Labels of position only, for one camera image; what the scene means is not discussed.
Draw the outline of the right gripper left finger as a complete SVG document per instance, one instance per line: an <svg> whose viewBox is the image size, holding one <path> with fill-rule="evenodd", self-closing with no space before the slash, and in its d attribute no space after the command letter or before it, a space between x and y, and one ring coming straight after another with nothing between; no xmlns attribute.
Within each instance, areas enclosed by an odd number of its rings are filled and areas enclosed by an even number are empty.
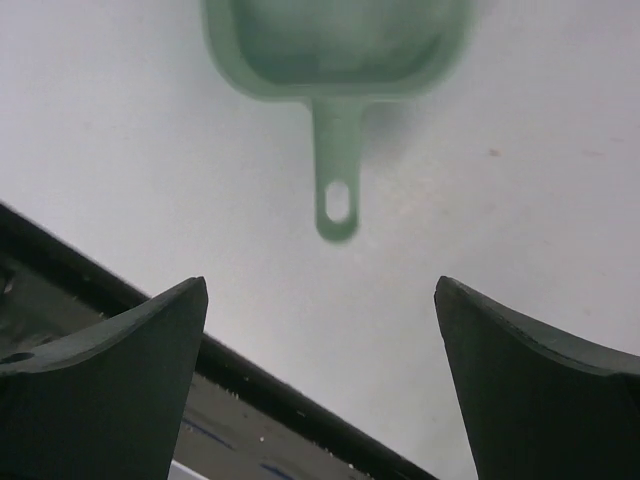
<svg viewBox="0 0 640 480"><path fill-rule="evenodd" d="M207 306L204 279L189 278L3 357L2 478L167 478Z"/></svg>

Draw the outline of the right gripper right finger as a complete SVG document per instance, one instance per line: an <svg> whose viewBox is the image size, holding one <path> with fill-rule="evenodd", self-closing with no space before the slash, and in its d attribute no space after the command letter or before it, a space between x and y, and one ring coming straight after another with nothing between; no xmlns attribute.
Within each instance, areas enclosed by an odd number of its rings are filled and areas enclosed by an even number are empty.
<svg viewBox="0 0 640 480"><path fill-rule="evenodd" d="M441 277L437 320L481 479L636 479L639 359Z"/></svg>

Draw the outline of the green dustpan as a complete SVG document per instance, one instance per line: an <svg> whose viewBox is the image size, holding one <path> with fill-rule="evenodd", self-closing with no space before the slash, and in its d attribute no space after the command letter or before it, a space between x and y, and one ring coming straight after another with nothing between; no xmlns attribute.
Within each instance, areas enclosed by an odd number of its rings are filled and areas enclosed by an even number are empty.
<svg viewBox="0 0 640 480"><path fill-rule="evenodd" d="M359 227L362 117L423 94L459 61L471 1L204 1L210 58L227 83L312 117L315 224L341 243Z"/></svg>

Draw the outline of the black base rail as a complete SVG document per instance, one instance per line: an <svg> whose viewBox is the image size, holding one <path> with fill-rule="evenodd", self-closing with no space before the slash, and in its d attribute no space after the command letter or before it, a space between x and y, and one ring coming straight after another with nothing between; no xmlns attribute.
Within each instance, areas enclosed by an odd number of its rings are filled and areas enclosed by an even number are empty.
<svg viewBox="0 0 640 480"><path fill-rule="evenodd" d="M1 360L148 297L9 208L1 211ZM169 475L423 479L426 472L209 337L204 329Z"/></svg>

